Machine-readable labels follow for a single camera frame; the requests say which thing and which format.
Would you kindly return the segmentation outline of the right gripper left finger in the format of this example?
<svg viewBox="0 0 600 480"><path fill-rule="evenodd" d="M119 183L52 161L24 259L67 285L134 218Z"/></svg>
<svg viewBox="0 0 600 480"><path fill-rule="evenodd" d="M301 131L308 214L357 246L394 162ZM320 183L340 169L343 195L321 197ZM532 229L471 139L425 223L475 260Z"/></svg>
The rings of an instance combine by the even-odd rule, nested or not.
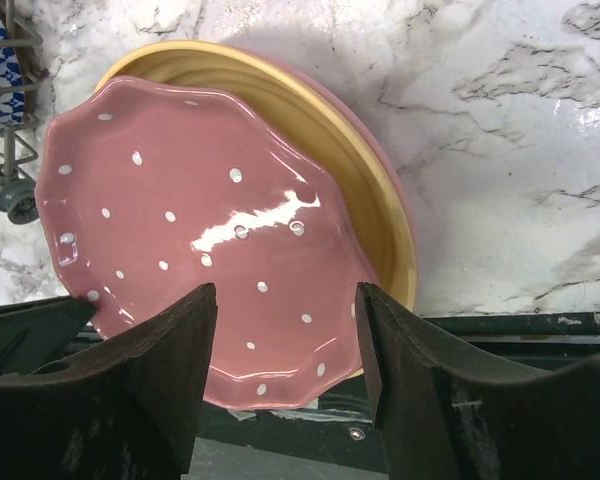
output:
<svg viewBox="0 0 600 480"><path fill-rule="evenodd" d="M0 376L0 479L182 477L215 327L207 283L93 347Z"/></svg>

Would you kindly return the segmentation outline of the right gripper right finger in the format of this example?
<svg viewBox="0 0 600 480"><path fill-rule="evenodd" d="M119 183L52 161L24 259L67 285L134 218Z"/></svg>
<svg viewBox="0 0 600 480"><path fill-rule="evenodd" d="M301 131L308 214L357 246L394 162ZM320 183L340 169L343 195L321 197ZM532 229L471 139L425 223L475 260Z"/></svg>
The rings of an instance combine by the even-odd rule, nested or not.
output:
<svg viewBox="0 0 600 480"><path fill-rule="evenodd" d="M600 354L550 372L481 350L359 283L374 426L393 479L600 479Z"/></svg>

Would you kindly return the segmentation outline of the brown plate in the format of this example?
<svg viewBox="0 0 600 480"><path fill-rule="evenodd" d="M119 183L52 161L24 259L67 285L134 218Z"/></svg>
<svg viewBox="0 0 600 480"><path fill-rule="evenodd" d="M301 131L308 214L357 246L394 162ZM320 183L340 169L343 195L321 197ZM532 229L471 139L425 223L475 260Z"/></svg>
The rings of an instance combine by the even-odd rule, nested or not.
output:
<svg viewBox="0 0 600 480"><path fill-rule="evenodd" d="M376 276L340 189L236 96L113 78L49 123L35 196L104 338L215 285L208 403L298 408L360 369L355 291Z"/></svg>

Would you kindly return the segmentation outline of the grey wire dish rack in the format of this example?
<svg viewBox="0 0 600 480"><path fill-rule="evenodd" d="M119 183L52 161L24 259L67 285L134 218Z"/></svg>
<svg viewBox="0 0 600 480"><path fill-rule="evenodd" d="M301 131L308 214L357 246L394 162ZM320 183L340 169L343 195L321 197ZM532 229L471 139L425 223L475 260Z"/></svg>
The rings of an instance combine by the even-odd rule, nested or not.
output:
<svg viewBox="0 0 600 480"><path fill-rule="evenodd" d="M35 180L23 170L27 163L38 159L35 148L25 141L20 132L38 126L34 113L36 94L41 87L39 76L27 66L24 54L42 44L42 37L21 19L13 1L0 1L0 18L8 38L0 40L0 47L12 47L18 58L22 85L1 88L0 94L22 91L25 95L22 121L17 125L0 127L0 212L15 225L28 224L38 218L34 189Z"/></svg>

